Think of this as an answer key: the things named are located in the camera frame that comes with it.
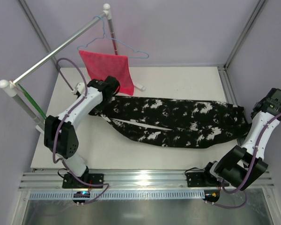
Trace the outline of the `black white tie-dye trousers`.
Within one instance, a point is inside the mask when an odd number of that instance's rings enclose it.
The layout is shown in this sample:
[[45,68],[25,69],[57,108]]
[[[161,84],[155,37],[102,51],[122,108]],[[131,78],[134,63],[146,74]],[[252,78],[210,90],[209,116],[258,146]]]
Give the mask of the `black white tie-dye trousers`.
[[89,114],[132,141],[160,147],[206,149],[246,137],[251,128],[243,107],[221,101],[115,96]]

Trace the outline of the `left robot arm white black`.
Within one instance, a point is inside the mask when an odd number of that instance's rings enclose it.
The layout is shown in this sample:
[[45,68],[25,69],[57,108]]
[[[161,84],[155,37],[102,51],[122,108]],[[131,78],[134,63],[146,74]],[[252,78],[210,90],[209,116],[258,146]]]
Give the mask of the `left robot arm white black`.
[[95,108],[103,109],[119,92],[120,83],[112,76],[105,80],[93,79],[85,83],[85,90],[76,101],[58,116],[49,115],[44,125],[44,145],[52,152],[53,163],[62,162],[75,180],[85,186],[98,187],[86,182],[89,169],[77,153],[79,140],[76,129]]

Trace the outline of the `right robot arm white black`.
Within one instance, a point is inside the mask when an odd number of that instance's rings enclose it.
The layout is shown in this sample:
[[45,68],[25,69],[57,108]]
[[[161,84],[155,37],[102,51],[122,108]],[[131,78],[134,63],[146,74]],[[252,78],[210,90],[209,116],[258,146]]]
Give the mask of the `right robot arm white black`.
[[208,163],[204,176],[212,182],[231,184],[244,191],[268,168],[264,162],[267,142],[281,122],[281,90],[272,88],[257,102],[250,114],[251,129],[241,146],[236,145],[219,162]]

